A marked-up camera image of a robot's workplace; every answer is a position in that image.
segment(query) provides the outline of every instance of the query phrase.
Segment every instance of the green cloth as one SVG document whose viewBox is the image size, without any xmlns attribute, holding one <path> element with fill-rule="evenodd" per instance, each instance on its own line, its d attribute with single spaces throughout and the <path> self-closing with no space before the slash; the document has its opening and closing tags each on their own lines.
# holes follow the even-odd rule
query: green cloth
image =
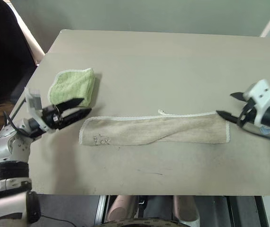
<svg viewBox="0 0 270 227">
<path fill-rule="evenodd" d="M 56 105 L 72 98 L 84 98 L 79 106 L 89 106 L 95 76 L 93 69 L 65 70 L 57 74 L 48 93 L 49 101 Z"/>
</svg>

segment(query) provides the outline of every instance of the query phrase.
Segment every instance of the beige table surface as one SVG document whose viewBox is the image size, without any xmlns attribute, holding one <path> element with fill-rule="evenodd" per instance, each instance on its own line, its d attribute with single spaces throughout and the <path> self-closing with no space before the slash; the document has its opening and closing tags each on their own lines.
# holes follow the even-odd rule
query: beige table surface
<svg viewBox="0 0 270 227">
<path fill-rule="evenodd" d="M 66 69 L 94 69 L 97 82 L 89 116 L 158 115 L 158 109 L 172 114 L 224 109 L 236 115 L 243 104 L 232 99 L 230 93 L 244 91 L 259 79 L 270 82 L 269 39 L 68 32 L 71 38 L 65 31 L 58 36 L 27 85 L 40 89 L 43 105 L 49 104 L 47 92 L 54 77 Z M 157 44 L 144 48 L 145 37 L 151 39 L 158 35 L 166 37 L 158 48 Z M 115 48 L 110 46 L 109 36 L 116 37 L 114 40 L 121 43 L 123 50 L 116 41 Z M 171 51 L 177 43 L 176 37 L 182 39 L 182 36 L 190 37 L 192 45 L 188 40 L 182 49 L 179 42 L 179 48 Z M 216 37 L 221 42 L 216 44 Z M 233 45 L 238 39 L 243 46 Z M 197 42 L 209 48 L 197 50 Z M 223 42 L 229 44 L 229 51 L 222 50 Z M 25 106 L 16 119 L 22 117 L 29 117 Z M 83 122 L 45 134 L 31 145 L 29 166 L 34 191 L 46 194 L 270 195 L 270 141 L 246 134 L 235 125 L 230 125 L 231 141 L 226 144 L 156 142 L 142 146 L 87 147 L 78 144 Z"/>
</svg>

